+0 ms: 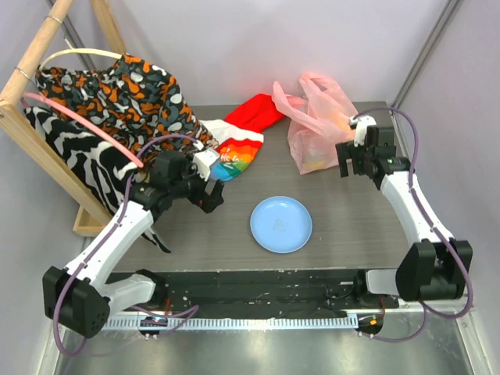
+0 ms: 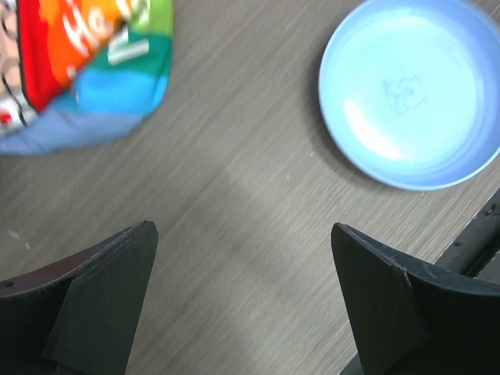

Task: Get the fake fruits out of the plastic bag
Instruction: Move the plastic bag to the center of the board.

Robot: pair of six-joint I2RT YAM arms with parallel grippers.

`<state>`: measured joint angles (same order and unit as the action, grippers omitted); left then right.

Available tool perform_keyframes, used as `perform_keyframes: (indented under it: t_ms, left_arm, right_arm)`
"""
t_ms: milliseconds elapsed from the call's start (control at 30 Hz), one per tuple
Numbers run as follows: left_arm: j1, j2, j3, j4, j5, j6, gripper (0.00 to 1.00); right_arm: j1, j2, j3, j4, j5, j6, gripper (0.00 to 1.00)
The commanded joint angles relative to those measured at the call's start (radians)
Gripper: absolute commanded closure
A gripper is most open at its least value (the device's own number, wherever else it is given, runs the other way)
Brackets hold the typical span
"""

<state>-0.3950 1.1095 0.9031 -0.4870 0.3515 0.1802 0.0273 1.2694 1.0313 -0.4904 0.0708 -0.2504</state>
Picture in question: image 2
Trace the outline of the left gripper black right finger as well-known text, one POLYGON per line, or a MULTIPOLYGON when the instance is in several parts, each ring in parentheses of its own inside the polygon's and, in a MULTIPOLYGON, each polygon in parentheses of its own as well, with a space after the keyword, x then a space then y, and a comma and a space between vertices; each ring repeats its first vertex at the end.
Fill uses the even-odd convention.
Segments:
POLYGON ((331 247, 365 374, 497 374, 499 286, 336 223, 331 247))

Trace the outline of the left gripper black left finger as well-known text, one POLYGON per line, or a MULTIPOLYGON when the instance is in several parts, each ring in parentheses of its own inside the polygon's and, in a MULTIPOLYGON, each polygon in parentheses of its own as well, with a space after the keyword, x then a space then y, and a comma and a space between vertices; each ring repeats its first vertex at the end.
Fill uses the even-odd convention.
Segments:
POLYGON ((3 374, 123 374, 159 233, 142 221, 1 282, 3 374))

